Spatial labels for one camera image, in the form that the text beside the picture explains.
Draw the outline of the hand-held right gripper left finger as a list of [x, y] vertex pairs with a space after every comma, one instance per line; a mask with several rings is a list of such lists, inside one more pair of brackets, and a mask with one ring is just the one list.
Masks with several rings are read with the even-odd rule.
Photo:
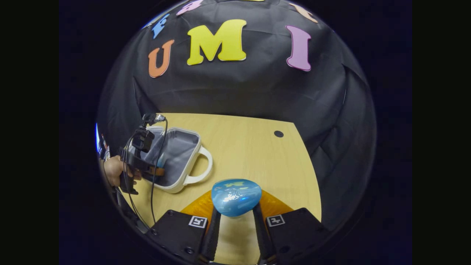
[[207, 191], [181, 212], [164, 213], [147, 237], [177, 264], [208, 265], [215, 260], [221, 218]]

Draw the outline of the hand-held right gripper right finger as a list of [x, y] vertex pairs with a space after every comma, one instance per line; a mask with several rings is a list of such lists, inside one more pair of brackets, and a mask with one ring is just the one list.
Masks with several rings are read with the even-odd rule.
[[303, 258], [321, 248], [330, 236], [308, 209], [292, 209], [262, 191], [253, 210], [260, 251], [258, 265], [302, 264]]

